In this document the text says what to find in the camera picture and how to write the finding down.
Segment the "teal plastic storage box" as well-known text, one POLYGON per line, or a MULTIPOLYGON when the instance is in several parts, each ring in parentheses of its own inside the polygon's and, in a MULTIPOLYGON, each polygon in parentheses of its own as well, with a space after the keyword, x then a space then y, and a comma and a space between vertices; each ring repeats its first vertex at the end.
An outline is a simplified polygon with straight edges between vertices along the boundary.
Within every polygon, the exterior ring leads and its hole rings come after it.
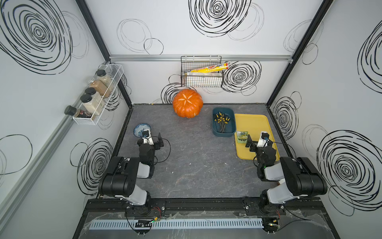
POLYGON ((235 114, 231 108, 214 108, 212 132, 217 137, 232 137, 236 132, 235 114))

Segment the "black yellow file tool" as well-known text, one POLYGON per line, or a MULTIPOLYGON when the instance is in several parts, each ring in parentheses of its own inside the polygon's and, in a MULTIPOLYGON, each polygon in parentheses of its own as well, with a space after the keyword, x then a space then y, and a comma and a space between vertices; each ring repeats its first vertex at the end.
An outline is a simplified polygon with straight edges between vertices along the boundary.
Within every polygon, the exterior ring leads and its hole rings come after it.
POLYGON ((215 121, 218 123, 220 127, 219 132, 223 132, 223 126, 225 125, 225 123, 224 123, 224 115, 221 112, 218 112, 216 114, 215 121))

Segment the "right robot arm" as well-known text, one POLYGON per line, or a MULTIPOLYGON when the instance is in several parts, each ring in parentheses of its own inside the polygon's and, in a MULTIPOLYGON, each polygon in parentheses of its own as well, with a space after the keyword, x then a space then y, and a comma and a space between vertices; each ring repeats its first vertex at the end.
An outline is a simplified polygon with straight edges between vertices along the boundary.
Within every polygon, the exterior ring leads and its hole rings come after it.
POLYGON ((282 181, 280 185, 264 190, 259 199, 259 209, 270 214, 287 201, 301 197, 314 197, 327 193, 328 186, 321 173, 307 157, 281 157, 276 161, 276 149, 267 132, 258 141, 247 136, 246 148, 255 153, 253 159, 258 178, 262 181, 282 181))

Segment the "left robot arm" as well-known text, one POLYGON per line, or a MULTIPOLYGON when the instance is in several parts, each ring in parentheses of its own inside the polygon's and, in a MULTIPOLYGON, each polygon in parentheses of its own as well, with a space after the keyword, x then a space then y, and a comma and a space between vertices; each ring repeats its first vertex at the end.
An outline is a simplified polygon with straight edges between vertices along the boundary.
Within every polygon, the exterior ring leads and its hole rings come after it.
POLYGON ((163 138, 157 136, 144 137, 138 140, 139 155, 126 158, 114 156, 103 173, 98 193, 101 196, 124 200, 133 206, 148 206, 150 193, 136 185, 137 179, 150 179, 154 175, 156 150, 164 146, 163 138))

